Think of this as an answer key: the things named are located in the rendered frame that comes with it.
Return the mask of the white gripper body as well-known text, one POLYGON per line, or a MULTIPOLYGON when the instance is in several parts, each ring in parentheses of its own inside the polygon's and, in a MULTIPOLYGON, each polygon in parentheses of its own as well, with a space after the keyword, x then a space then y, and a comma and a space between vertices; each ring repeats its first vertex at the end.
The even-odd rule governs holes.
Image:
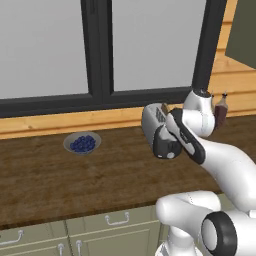
POLYGON ((178 140, 181 139, 180 125, 181 125, 181 112, 180 111, 170 112, 166 117, 166 127, 168 131, 174 134, 178 140))

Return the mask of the silver toaster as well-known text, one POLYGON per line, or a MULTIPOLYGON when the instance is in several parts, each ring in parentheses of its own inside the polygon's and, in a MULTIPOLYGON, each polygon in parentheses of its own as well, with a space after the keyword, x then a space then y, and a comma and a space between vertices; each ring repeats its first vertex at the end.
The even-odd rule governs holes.
POLYGON ((141 126, 155 157, 174 159, 180 155, 180 142, 166 128, 167 109, 163 103, 153 103, 144 107, 141 126))

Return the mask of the blue blueberries pile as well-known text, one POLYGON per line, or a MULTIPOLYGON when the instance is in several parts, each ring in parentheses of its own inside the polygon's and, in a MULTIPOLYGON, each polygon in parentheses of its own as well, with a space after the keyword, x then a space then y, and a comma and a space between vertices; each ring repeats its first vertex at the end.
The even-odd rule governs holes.
POLYGON ((70 143, 70 149, 76 153, 87 153, 95 148, 96 140, 90 136, 79 136, 70 143))

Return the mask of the pale green drawer front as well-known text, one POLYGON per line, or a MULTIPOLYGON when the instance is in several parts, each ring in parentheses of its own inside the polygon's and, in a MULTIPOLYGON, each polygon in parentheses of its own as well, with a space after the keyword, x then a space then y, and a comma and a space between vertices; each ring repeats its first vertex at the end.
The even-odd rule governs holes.
POLYGON ((118 228, 140 227, 149 225, 156 234, 160 231, 160 222, 156 218, 154 206, 145 206, 102 213, 65 221, 68 234, 78 236, 93 232, 110 231, 118 228))
POLYGON ((218 198, 221 203, 221 210, 222 211, 231 211, 235 210, 235 206, 232 204, 232 202, 226 197, 225 194, 218 194, 218 198))
POLYGON ((0 230, 0 248, 44 242, 66 236, 63 221, 0 230))

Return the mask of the dark framed window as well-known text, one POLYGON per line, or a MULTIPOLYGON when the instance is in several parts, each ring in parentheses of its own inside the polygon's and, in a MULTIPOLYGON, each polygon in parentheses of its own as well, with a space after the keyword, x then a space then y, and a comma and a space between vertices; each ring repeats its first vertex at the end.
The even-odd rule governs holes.
POLYGON ((80 0, 89 91, 77 95, 1 99, 0 118, 138 107, 161 101, 179 104, 191 90, 206 91, 226 2, 206 0, 191 82, 183 87, 157 82, 153 89, 118 91, 114 77, 112 0, 80 0))

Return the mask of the grey bowl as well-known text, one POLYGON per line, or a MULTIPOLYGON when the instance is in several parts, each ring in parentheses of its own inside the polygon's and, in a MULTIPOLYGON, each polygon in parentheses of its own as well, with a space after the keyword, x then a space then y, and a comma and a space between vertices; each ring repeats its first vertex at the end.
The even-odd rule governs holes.
POLYGON ((95 132, 76 132, 76 133, 72 133, 70 135, 68 135, 65 139, 64 139, 64 142, 63 142, 63 146, 64 148, 68 151, 68 152, 71 152, 71 153, 74 153, 74 154, 77 154, 77 155, 87 155, 87 154, 90 154, 92 153, 94 150, 96 150, 101 144, 101 137, 96 134, 95 132), (76 153, 74 151, 72 151, 70 149, 70 143, 78 138, 79 136, 87 136, 87 135, 90 135, 92 136, 95 140, 96 140, 96 145, 95 145, 95 148, 92 150, 92 151, 89 151, 87 153, 76 153))

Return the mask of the pale green cupboard door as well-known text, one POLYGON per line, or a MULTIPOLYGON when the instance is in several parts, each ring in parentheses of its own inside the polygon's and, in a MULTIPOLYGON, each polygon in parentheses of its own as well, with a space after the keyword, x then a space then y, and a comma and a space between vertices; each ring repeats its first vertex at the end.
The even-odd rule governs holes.
POLYGON ((97 232, 70 238, 74 256, 76 241, 82 241, 82 256, 154 256, 158 234, 153 228, 97 232))
MULTIPOLYGON (((58 245, 24 252, 0 252, 0 256, 59 256, 58 245)), ((64 246, 63 256, 70 256, 64 246)))

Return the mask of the dark green wall cupboard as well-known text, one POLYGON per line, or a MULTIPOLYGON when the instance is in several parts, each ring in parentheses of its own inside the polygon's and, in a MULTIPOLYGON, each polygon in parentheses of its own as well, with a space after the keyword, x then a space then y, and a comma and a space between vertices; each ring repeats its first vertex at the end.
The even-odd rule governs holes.
POLYGON ((256 0, 238 0, 225 55, 256 69, 256 0))

